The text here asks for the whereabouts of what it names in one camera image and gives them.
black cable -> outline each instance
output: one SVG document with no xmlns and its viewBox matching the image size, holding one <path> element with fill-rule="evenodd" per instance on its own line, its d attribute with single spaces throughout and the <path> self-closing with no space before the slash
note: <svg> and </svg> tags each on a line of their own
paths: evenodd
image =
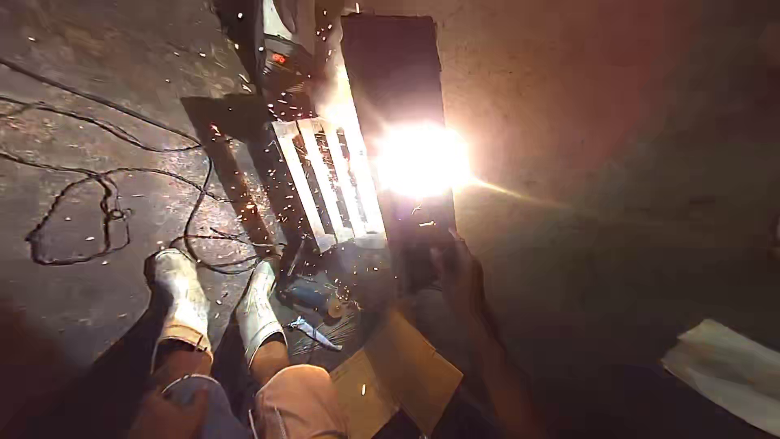
<svg viewBox="0 0 780 439">
<path fill-rule="evenodd" d="M 68 85 L 59 83 L 58 81 L 43 77 L 41 75 L 38 75 L 36 73 L 30 72 L 27 69 L 24 69 L 21 66 L 16 65 L 13 62 L 10 62 L 6 59 L 0 58 L 0 64 L 3 64 L 10 68 L 11 70 L 16 71 L 17 73 L 21 73 L 24 75 L 27 75 L 28 77 L 32 77 L 36 80 L 39 80 L 40 82 L 44 84 L 51 85 L 52 87 L 61 88 L 62 90 L 69 91 L 75 95 L 79 95 L 83 98 L 90 99 L 92 101 L 98 102 L 102 105 L 106 105 L 108 107 L 111 107 L 117 111 L 123 112 L 127 115 L 130 115 L 132 117 L 135 117 L 139 120 L 143 120 L 146 123 L 149 123 L 151 125 L 154 125 L 156 127 L 159 127 L 163 130 L 167 130 L 169 132 L 172 132 L 174 134 L 178 134 L 179 136 L 182 136 L 186 139 L 189 139 L 193 142 L 195 142 L 195 145 L 185 147 L 185 148 L 179 148 L 179 149 L 160 149 L 160 148 L 152 148 L 148 145 L 145 145 L 143 142 L 141 142 L 138 138 L 133 136 L 131 133 L 127 132 L 125 129 L 116 126 L 113 123 L 109 123 L 104 120 L 99 120 L 91 116 L 85 116 L 78 112 L 73 112 L 68 109 L 60 109 L 57 107 L 54 107 L 53 105 L 49 105 L 46 102 L 24 102 L 20 101 L 14 98 L 10 98 L 7 96 L 0 95 L 0 101 L 9 102 L 16 105 L 21 105 L 21 108 L 11 111 L 7 114 L 0 115 L 0 119 L 5 119 L 10 116 L 16 116 L 23 112 L 30 111 L 30 110 L 41 110 L 41 111 L 48 111 L 48 112 L 54 112 L 63 116 L 72 117 L 77 120 L 82 120 L 84 122 L 92 123 L 97 127 L 100 127 L 103 130 L 106 130 L 110 134 L 113 134 L 117 138 L 124 140 L 132 145 L 137 146 L 138 148 L 142 148 L 143 150 L 150 151 L 150 152 L 185 152 L 196 148 L 202 148 L 202 145 L 200 142 L 195 138 L 187 133 L 184 133 L 181 130 L 177 130 L 175 128 L 168 127 L 167 125 L 158 122 L 156 120 L 153 120 L 147 116 L 144 116 L 138 112 L 135 112 L 131 109 L 128 109 L 122 105 L 116 104 L 114 102 L 109 101 L 108 99 L 102 98 L 100 96 L 92 95 L 90 93 L 86 93 L 84 91 L 79 91 L 73 87 L 70 87 Z M 245 273 L 246 271 L 250 271 L 254 269 L 254 267 L 260 262 L 261 257 L 259 255 L 253 255 L 245 259 L 240 259 L 238 261 L 234 262 L 225 262 L 225 263 L 219 263 L 219 264 L 210 264 L 208 262 L 203 262 L 195 252 L 191 239 L 218 239 L 218 240 L 230 240 L 230 241 L 237 241 L 241 244 L 249 244 L 253 245 L 255 247 L 267 247 L 269 244 L 255 244 L 253 242 L 245 242 L 239 239 L 238 236 L 236 237 L 230 237 L 226 236 L 226 234 L 220 233 L 219 235 L 194 235 L 190 234 L 190 228 L 192 225 L 192 222 L 198 212 L 198 209 L 200 208 L 200 205 L 203 203 L 203 200 L 208 196 L 210 198 L 213 198 L 214 200 L 218 202 L 230 202 L 231 200 L 228 198 L 221 198 L 217 195 L 214 195 L 213 193 L 209 192 L 206 188 L 208 186 L 209 178 L 211 177 L 211 172 L 214 169 L 214 163 L 211 160 L 211 157 L 207 157 L 208 162 L 208 169 L 206 172 L 206 176 L 204 178 L 203 184 L 197 184 L 191 180 L 188 180 L 185 177 L 180 176 L 179 174 L 172 173 L 165 170 L 159 170 L 155 168 L 138 168 L 138 167 L 120 167 L 113 170 L 108 170 L 104 172 L 98 172 L 94 170 L 89 170 L 86 168 L 77 168 L 77 167 L 68 167 L 68 166 L 56 166 L 56 165 L 49 165 L 46 163 L 40 163 L 40 162 L 34 162 L 31 160 L 23 159 L 21 157 L 18 157 L 14 154 L 11 154 L 7 151 L 4 151 L 0 149 L 0 159 L 6 159 L 21 165 L 25 166 L 32 166 L 39 169 L 44 170 L 53 170 L 58 172 L 70 172 L 70 173 L 80 173 L 84 175 L 85 177 L 81 180 L 75 181 L 71 184 L 66 185 L 56 196 L 55 200 L 52 202 L 52 204 L 49 206 L 49 209 L 44 214 L 43 219 L 36 224 L 36 226 L 27 234 L 25 240 L 30 243 L 30 257 L 32 260 L 38 264 L 41 265 L 47 265 L 47 266 L 67 266 L 72 264 L 77 264 L 81 262 L 89 262 L 91 260 L 94 260 L 96 258 L 100 258 L 106 255 L 110 255 L 113 252 L 117 252 L 118 250 L 121 250 L 125 248 L 127 245 L 131 242 L 130 237 L 130 228 L 128 219 L 129 216 L 132 214 L 132 211 L 130 209 L 122 209 L 119 199 L 119 188 L 116 185 L 116 182 L 110 177 L 114 173 L 119 172 L 139 172 L 139 173 L 157 173 L 161 175 L 166 175 L 168 177 L 176 178 L 179 181 L 182 181 L 183 183 L 186 183 L 192 187 L 195 187 L 198 190 L 198 197 L 193 204 L 193 208 L 190 211 L 190 215 L 187 218 L 186 224 L 184 226 L 183 234 L 177 238 L 175 238 L 173 241 L 171 241 L 171 246 L 179 240 L 182 240 L 184 242 L 184 245 L 186 247 L 186 250 L 190 253 L 190 255 L 202 266 L 207 267 L 208 269 L 215 271 L 217 273 L 223 273 L 223 274 L 239 274 L 239 273 Z M 85 184 L 88 181 L 95 181 L 99 183 L 103 188 L 103 196 L 101 197 L 100 207 L 101 211 L 103 212 L 103 220 L 102 220 L 102 229 L 103 229 L 103 248 L 93 255 L 88 256 L 78 256 L 74 258 L 68 258 L 68 259 L 48 259 L 45 257 L 43 244 L 42 244 L 42 234 L 43 229 L 46 225 L 46 223 L 51 219 L 53 216 L 55 210 L 60 205 L 62 200 L 65 198 L 65 196 L 75 189 L 76 187 L 80 186 L 81 184 Z M 118 247 L 112 246 L 112 240 L 111 240 L 111 223 L 115 221 L 123 221 L 125 224 L 125 235 L 126 239 L 124 242 L 119 245 Z M 229 267 L 229 266 L 238 266 L 241 264 L 244 264 L 246 262 L 252 262 L 249 266 L 243 267 L 240 269 L 223 269 L 223 267 Z"/>
<path fill-rule="evenodd" d="M 59 82 L 57 80 L 53 80 L 51 78 L 47 78 L 44 76 L 39 75 L 38 73 L 33 72 L 32 70 L 25 69 L 24 67 L 20 66 L 19 64 L 16 64 L 15 62 L 9 61 L 5 58 L 0 58 L 0 64 L 3 66 L 8 67 L 9 69 L 21 73 L 22 75 L 31 77 L 39 82 L 42 82 L 47 85 L 51 85 L 52 87 L 59 88 L 61 90 L 68 91 L 70 93 L 73 93 L 76 96 L 81 96 L 82 98 L 89 99 L 91 101 L 95 101 L 98 104 L 105 105 L 107 107 L 113 108 L 118 112 L 123 112 L 128 116 L 135 117 L 136 119 L 143 120 L 146 123 L 149 123 L 150 125 L 154 125 L 158 128 L 162 128 L 163 130 L 170 131 L 174 134 L 178 134 L 179 136 L 185 137 L 187 139 L 190 139 L 191 141 L 195 142 L 196 144 L 200 144 L 200 141 L 198 141 L 194 136 L 185 133 L 184 131 L 178 130 L 176 128 L 169 127 L 168 125 L 164 124 L 163 122 L 159 122 L 157 120 L 154 120 L 150 118 L 149 116 L 145 116 L 144 114 L 141 114 L 135 110 L 129 109 L 125 107 L 124 105 L 117 104 L 116 102 L 111 102 L 106 98 L 103 98 L 101 96 L 93 95 L 91 93 L 88 93 L 86 91 L 81 91 L 75 87 L 71 87 L 68 84 L 63 84 L 62 82 Z"/>
<path fill-rule="evenodd" d="M 17 109 L 17 110 L 11 111 L 8 114 L 2 115 L 2 117 L 4 117 L 4 118 L 8 118 L 10 116 L 16 116 L 18 114 L 21 114 L 21 113 L 26 112 L 26 111 L 31 110 L 31 109 L 36 109 L 36 110 L 41 110 L 41 111 L 53 112 L 53 113 L 61 114 L 63 116 L 68 116 L 68 117 L 72 117 L 74 119 L 82 120 L 82 121 L 87 122 L 87 123 L 92 123 L 93 125 L 96 125 L 96 126 L 102 128 L 103 130 L 106 130 L 107 132 L 115 135 L 119 139 L 124 140 L 124 141 L 126 141 L 126 142 L 128 142 L 128 143 L 130 143 L 132 145 L 136 145 L 138 148 L 144 149 L 146 151 L 151 151 L 151 152 L 184 152 L 184 151 L 191 151 L 193 149 L 200 148 L 200 144 L 195 144 L 195 145 L 192 145 L 192 146 L 187 146 L 185 148 L 176 148 L 176 149 L 152 148 L 151 146 L 145 145 L 140 140 L 138 140 L 135 136 L 133 136 L 132 134 L 130 134 L 127 131 L 125 131 L 124 128 L 118 127 L 118 126 L 114 125 L 113 123 L 107 122 L 105 120 L 96 119 L 96 118 L 90 117 L 90 116 L 84 116 L 84 115 L 81 115 L 81 114 L 79 114 L 77 112 L 70 111 L 68 109 L 60 109 L 60 108 L 54 107 L 54 106 L 49 105 L 46 102 L 42 102 L 42 101 L 39 101 L 39 102 L 25 102 L 25 101 L 20 101 L 20 100 L 14 99 L 14 98 L 10 98 L 9 96 L 5 96 L 5 95 L 0 95 L 0 101 L 9 102 L 9 103 L 12 103 L 12 104 L 18 104 L 18 105 L 22 106 L 20 109 Z"/>
</svg>

concrete floor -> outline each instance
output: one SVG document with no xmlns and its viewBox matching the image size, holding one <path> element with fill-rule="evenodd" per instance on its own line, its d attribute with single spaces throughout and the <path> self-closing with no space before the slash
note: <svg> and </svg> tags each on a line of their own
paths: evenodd
<svg viewBox="0 0 780 439">
<path fill-rule="evenodd" d="M 241 60 L 207 6 L 119 3 L 8 2 L 2 55 L 175 127 L 193 126 L 182 98 L 242 93 Z M 457 194 L 459 230 L 484 264 L 512 357 L 551 426 L 563 437 L 761 437 L 658 360 L 704 317 L 780 348 L 780 265 L 769 252 L 780 214 L 780 37 L 778 24 L 768 27 L 780 22 L 777 6 L 372 0 L 361 8 L 439 24 L 448 123 L 472 145 L 474 173 L 502 189 Z M 180 144 L 8 70 L 0 84 L 3 94 L 94 111 L 149 142 Z M 2 127 L 0 142 L 31 158 L 168 166 L 195 180 L 204 171 L 197 152 L 162 160 L 58 116 L 20 119 Z M 63 140 L 71 135 L 76 147 Z M 3 398 L 1 426 L 82 373 L 141 317 L 150 300 L 143 260 L 180 233 L 196 192 L 164 177 L 121 176 L 123 194 L 145 195 L 127 200 L 139 212 L 133 227 L 152 231 L 106 266 L 43 267 L 30 262 L 23 236 L 73 178 L 0 162 L 0 179 L 2 328 L 13 353 L 0 376 L 16 395 Z M 209 221 L 230 225 L 229 206 L 208 208 Z M 67 254 L 99 229 L 92 203 L 66 210 L 84 218 L 71 229 L 55 224 L 53 248 Z M 208 272 L 201 280 L 212 299 L 229 292 L 226 308 L 246 281 Z"/>
</svg>

shorts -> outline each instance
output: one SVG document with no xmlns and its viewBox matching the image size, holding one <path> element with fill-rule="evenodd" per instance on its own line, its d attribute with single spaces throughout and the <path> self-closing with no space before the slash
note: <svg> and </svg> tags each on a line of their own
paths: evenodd
<svg viewBox="0 0 780 439">
<path fill-rule="evenodd" d="M 274 375 L 255 395 L 249 427 L 230 409 L 225 390 L 212 377 L 188 375 L 162 392 L 180 405 L 193 401 L 195 391 L 208 391 L 203 439 L 262 437 L 281 439 L 347 438 L 346 418 L 328 372 L 307 364 L 289 366 Z"/>
</svg>

white rubber boot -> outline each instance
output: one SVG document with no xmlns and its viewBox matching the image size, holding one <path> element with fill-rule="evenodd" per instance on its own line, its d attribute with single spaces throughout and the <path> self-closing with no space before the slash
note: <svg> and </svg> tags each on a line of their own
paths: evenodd
<svg viewBox="0 0 780 439">
<path fill-rule="evenodd" d="M 266 258 L 257 264 L 246 294 L 236 308 L 236 320 L 239 322 L 241 340 L 245 348 L 244 358 L 249 366 L 252 365 L 252 359 L 260 345 L 271 335 L 281 333 L 287 344 L 282 325 L 276 319 L 268 301 L 276 286 L 277 271 L 278 257 Z"/>
<path fill-rule="evenodd" d="M 167 248 L 154 256 L 154 282 L 173 298 L 158 343 L 184 341 L 213 360 L 208 340 L 209 304 L 198 282 L 195 262 L 178 249 Z"/>
</svg>

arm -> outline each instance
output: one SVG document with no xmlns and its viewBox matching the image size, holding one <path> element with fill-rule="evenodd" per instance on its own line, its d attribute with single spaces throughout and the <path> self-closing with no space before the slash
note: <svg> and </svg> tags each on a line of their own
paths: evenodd
<svg viewBox="0 0 780 439">
<path fill-rule="evenodd" d="M 510 437 L 547 437 L 535 415 L 528 379 L 510 361 L 484 297 L 482 265 L 454 231 L 442 248 L 431 250 L 445 300 L 461 320 L 498 421 Z"/>
</svg>

